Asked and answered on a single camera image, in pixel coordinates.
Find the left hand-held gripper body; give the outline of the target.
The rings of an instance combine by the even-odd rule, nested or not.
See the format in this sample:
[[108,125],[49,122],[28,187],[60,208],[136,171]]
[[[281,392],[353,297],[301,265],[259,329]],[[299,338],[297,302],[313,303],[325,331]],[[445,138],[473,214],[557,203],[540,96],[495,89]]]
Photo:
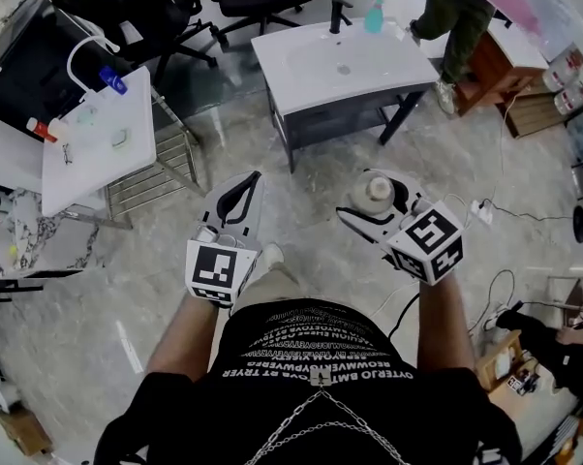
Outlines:
[[250,236],[197,224],[186,246],[188,292],[220,308],[233,308],[261,252],[261,245]]

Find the beige round cap object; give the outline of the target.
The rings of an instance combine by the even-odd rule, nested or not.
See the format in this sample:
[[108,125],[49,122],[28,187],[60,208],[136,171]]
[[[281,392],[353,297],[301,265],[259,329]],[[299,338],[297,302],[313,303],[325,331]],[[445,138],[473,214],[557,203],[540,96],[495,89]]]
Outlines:
[[395,191],[390,179],[377,170],[366,170],[353,184],[352,207],[374,216],[388,211],[394,203]]

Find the person's right forearm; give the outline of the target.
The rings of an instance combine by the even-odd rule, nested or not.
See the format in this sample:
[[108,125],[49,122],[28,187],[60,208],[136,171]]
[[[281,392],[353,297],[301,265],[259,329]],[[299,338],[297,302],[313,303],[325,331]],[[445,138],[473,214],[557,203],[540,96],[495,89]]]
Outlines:
[[417,368],[474,370],[475,354],[455,273],[433,286],[422,283],[418,301]]

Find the white sink vanity table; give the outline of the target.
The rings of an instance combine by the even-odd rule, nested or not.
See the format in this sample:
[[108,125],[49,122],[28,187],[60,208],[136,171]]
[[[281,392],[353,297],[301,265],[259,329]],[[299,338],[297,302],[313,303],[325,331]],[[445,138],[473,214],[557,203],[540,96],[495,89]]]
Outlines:
[[352,23],[337,34],[322,22],[252,40],[281,114],[438,79],[429,59],[394,19],[386,19],[379,33],[367,32],[362,18]]

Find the teal spray bottle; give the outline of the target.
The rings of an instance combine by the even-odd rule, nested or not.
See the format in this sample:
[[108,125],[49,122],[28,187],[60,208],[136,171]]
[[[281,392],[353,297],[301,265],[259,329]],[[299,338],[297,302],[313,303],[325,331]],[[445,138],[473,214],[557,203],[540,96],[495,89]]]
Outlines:
[[372,0],[364,18],[364,30],[370,34],[380,34],[384,24],[384,1]]

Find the white power strip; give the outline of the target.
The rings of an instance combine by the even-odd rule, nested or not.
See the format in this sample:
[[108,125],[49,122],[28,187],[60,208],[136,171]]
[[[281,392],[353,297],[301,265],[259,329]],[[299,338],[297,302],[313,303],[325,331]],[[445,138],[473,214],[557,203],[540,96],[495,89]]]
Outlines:
[[490,226],[493,222],[491,202],[488,200],[472,201],[470,211],[483,224]]

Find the person's beige trousers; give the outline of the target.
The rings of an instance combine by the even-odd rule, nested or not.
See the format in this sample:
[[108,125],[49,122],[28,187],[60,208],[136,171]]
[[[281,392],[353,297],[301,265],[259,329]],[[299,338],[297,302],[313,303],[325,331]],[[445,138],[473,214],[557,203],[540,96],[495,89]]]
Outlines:
[[311,296],[302,290],[285,264],[275,263],[242,291],[231,308],[231,313],[235,314],[240,309],[253,305],[305,298]]

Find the steel rack stand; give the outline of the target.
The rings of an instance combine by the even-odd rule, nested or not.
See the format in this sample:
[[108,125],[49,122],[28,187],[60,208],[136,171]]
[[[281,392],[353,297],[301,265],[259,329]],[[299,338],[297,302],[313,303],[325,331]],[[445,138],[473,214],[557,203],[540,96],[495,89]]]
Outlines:
[[199,184],[194,148],[199,137],[180,119],[158,91],[151,88],[152,105],[160,108],[176,128],[174,134],[155,139],[155,160],[106,187],[107,211],[113,221],[129,221],[129,214],[164,197],[187,190],[199,197],[206,191]]

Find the white washbasin slab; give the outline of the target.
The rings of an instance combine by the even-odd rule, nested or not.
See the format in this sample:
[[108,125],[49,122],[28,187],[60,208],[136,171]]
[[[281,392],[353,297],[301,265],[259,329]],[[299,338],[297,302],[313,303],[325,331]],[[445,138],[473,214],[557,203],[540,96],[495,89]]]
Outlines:
[[[155,160],[150,74],[141,67],[124,76],[128,87],[119,95],[110,87],[90,95],[63,120],[70,126],[67,141],[44,144],[42,213],[52,217]],[[128,128],[128,141],[111,146],[113,133]],[[74,162],[66,166],[62,145],[72,148]]]

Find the small open wooden box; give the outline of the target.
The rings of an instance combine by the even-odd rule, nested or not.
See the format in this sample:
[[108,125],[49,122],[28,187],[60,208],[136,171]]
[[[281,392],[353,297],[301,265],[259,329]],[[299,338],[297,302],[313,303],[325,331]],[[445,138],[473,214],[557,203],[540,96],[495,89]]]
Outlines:
[[487,392],[495,390],[522,363],[520,333],[519,329],[511,331],[477,361],[477,378]]

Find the brown wooden cabinet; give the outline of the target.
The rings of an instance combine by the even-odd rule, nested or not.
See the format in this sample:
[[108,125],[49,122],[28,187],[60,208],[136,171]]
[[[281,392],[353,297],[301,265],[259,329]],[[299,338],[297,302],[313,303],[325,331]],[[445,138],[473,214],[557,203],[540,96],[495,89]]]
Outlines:
[[502,104],[527,90],[548,68],[542,54],[515,25],[493,18],[455,85],[457,113]]

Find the wooden crate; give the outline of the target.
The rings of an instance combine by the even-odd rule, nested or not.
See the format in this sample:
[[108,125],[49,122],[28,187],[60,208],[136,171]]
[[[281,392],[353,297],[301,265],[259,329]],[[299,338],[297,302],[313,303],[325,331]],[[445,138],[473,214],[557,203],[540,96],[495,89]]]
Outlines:
[[498,104],[497,108],[506,117],[506,128],[514,139],[563,124],[568,118],[559,113],[551,93],[518,96],[513,103]]

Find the row of clear water jugs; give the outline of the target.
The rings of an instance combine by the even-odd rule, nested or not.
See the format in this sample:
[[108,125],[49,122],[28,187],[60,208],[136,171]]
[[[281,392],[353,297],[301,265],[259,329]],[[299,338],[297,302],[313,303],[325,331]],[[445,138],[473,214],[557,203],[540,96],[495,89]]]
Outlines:
[[583,54],[575,45],[556,57],[543,72],[545,87],[554,94],[554,106],[562,116],[583,108]]

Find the clear pink plastic sheet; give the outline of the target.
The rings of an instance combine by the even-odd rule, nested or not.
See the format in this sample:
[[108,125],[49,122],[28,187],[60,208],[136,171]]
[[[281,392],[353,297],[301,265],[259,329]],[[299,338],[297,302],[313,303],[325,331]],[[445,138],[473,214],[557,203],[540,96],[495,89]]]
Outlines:
[[569,0],[486,0],[552,61],[583,37],[583,17]]

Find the black cabinet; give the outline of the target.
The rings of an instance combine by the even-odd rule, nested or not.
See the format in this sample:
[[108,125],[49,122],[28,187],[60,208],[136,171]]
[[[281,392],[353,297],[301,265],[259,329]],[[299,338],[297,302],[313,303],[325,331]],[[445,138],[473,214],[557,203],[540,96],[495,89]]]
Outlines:
[[47,123],[75,108],[84,92],[67,61],[87,36],[50,0],[20,3],[0,32],[0,121],[32,137],[31,117]]

